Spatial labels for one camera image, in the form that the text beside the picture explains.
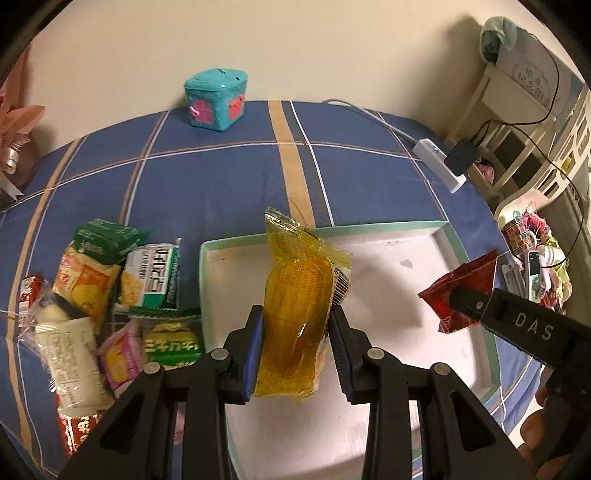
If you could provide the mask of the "yellow transparent snack pack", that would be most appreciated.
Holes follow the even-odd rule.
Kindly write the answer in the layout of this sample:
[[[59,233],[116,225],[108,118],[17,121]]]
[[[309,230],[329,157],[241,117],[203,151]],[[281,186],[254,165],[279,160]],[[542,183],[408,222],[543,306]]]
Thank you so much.
[[[273,268],[254,395],[305,398],[320,385],[329,312],[351,289],[352,254],[271,207],[264,221]]]

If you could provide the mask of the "green milk biscuit pack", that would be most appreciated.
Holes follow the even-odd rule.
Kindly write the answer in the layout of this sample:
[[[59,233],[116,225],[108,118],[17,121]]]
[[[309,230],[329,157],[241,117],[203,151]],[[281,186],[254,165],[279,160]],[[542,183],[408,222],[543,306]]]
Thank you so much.
[[[138,323],[146,363],[171,370],[190,366],[204,355],[199,308],[131,307],[129,318]]]

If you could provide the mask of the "white pastry pack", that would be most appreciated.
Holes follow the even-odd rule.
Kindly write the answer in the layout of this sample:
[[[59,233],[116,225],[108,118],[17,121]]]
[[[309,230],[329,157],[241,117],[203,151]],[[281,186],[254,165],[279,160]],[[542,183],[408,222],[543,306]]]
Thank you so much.
[[[88,317],[41,323],[35,339],[50,371],[60,415],[90,416],[114,403],[99,371]]]

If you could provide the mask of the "blue plaid tablecloth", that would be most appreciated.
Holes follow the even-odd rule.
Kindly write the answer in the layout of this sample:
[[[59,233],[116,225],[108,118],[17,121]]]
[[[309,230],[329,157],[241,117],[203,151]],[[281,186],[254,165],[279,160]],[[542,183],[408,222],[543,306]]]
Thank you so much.
[[[411,156],[411,139],[429,128],[383,114],[370,120],[342,106],[283,102],[297,143],[315,224],[446,220],[470,257],[509,253],[476,187],[457,192]],[[1,212],[1,308],[16,278],[54,276],[76,228],[122,209],[153,239],[181,239],[180,299],[197,304],[199,247],[208,240],[263,231],[266,207],[287,209],[283,136],[269,105],[252,101],[224,132],[198,129],[176,109],[128,120],[48,154],[24,198]]]

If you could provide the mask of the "white green cracker pack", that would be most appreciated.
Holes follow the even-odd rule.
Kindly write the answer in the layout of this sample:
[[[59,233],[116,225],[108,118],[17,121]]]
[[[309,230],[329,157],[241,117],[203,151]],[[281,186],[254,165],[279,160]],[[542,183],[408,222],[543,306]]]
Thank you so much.
[[[132,249],[121,273],[118,304],[124,310],[176,309],[178,273],[178,244],[147,244]]]

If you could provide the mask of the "white power strip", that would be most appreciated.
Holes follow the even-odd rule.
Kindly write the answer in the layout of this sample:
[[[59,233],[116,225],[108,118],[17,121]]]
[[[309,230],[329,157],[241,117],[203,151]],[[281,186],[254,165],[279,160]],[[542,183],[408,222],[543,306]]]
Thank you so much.
[[[439,177],[452,194],[466,183],[464,175],[455,175],[445,164],[447,155],[432,140],[420,139],[414,146],[413,153]]]

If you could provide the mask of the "large red patterned pack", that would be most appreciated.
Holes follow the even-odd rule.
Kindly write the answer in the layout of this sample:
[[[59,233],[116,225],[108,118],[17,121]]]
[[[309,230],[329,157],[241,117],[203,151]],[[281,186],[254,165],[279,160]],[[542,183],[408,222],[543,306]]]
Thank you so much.
[[[63,448],[67,458],[71,458],[98,424],[107,408],[76,405],[64,407],[59,397],[54,397]]]

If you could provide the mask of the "teal toy house box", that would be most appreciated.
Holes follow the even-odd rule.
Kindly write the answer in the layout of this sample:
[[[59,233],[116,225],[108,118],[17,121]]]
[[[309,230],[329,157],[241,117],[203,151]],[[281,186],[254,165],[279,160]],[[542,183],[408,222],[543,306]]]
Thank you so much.
[[[245,113],[249,75],[242,70],[212,68],[188,78],[184,93],[188,123],[217,132],[228,130]]]

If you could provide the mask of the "pink egg roll snack pack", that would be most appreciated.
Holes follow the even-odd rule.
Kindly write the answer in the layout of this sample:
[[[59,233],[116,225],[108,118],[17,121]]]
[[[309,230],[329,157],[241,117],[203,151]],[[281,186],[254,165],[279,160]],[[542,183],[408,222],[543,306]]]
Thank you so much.
[[[97,349],[97,356],[109,387],[119,397],[143,368],[143,344],[137,320],[129,320],[109,336]]]

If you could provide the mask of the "small red snack packet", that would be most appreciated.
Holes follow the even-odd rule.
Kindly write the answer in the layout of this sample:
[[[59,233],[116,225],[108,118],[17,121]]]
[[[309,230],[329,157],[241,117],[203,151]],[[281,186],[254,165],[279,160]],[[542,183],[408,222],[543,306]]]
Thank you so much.
[[[439,318],[438,331],[450,334],[481,320],[494,290],[497,251],[463,263],[436,280],[418,296]]]

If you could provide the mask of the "colourful clutter pile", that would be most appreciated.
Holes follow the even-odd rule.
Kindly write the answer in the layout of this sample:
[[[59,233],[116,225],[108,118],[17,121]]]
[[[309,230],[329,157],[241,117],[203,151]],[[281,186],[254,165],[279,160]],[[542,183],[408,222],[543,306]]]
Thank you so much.
[[[501,215],[498,223],[511,256],[511,260],[501,266],[508,290],[528,299],[526,253],[537,250],[540,255],[543,289],[538,304],[564,313],[565,304],[572,295],[572,282],[567,273],[567,255],[560,247],[550,225],[537,213],[529,210],[516,210],[508,215]]]

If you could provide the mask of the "clear round bun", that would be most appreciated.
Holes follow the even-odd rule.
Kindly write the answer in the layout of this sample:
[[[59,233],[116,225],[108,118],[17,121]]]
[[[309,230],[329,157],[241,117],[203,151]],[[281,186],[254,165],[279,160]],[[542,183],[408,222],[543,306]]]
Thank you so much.
[[[44,283],[42,291],[32,305],[25,329],[18,336],[28,343],[34,342],[37,326],[43,323],[56,323],[84,318],[85,314],[56,294],[50,285]]]

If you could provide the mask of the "smartphone on stand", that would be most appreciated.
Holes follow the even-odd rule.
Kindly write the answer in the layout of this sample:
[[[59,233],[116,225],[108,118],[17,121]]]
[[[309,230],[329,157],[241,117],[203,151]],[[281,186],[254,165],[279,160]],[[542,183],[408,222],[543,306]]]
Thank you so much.
[[[540,255],[537,250],[530,250],[526,253],[525,271],[528,299],[532,302],[539,303],[543,294],[543,289]]]

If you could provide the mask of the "small red candy packet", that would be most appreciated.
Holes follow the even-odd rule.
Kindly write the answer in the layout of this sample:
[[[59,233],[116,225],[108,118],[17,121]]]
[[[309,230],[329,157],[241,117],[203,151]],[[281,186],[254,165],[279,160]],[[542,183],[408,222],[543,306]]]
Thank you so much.
[[[39,274],[30,274],[20,283],[18,301],[18,328],[22,332],[27,324],[29,311],[38,298],[44,285],[44,278]]]

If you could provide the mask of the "pink flower bouquet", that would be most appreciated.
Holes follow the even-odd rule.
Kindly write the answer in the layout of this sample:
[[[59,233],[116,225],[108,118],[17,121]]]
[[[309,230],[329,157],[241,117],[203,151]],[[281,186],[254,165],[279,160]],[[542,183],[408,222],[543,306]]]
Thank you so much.
[[[41,122],[45,107],[22,103],[29,52],[27,47],[1,87],[2,205],[11,205],[24,195],[39,167],[39,149],[31,132]]]

